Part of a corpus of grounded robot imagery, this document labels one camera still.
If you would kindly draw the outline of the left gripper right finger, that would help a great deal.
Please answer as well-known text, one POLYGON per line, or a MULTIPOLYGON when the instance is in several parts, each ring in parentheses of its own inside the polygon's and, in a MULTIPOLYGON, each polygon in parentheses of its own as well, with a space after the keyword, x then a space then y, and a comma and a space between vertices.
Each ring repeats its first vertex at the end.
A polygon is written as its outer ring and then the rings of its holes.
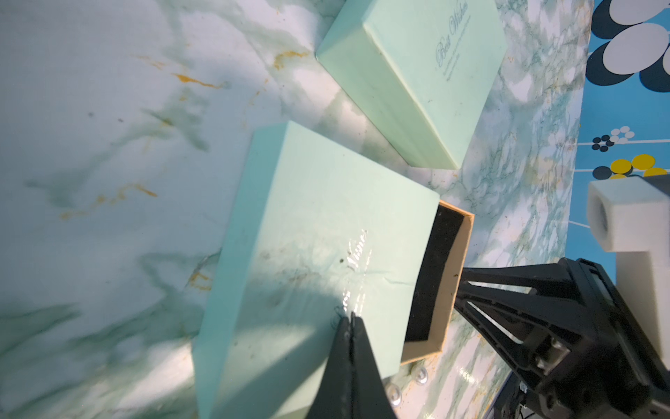
POLYGON ((392 418, 363 319, 352 315, 352 418, 392 418))

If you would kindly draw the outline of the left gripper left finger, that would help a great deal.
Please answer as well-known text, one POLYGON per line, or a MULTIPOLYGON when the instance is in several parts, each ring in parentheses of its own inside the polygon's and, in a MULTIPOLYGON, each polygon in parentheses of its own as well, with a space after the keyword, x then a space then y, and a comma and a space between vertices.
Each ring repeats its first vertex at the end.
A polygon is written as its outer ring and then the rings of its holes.
POLYGON ((307 418, 344 419, 352 416, 351 332, 350 319, 342 318, 307 418))

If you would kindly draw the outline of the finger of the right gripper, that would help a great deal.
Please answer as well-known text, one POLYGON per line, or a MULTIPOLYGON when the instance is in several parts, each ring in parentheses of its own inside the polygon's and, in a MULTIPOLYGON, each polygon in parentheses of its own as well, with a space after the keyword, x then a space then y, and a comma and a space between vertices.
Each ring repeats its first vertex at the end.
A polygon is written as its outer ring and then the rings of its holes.
POLYGON ((666 418, 669 373, 604 268, 466 268, 455 298, 511 368, 492 418, 666 418))

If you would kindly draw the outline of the pearl earring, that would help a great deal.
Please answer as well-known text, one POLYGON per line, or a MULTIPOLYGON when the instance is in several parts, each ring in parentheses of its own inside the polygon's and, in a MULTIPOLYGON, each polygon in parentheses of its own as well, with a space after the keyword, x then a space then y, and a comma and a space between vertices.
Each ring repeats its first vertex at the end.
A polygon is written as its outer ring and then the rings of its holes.
POLYGON ((429 373, 424 366, 418 366, 413 369, 413 378, 417 384, 425 385, 429 379, 429 373))
POLYGON ((399 407, 402 403, 402 391, 400 387, 392 382, 389 382, 385 386, 385 391, 387 394, 387 399, 391 406, 395 409, 399 407))

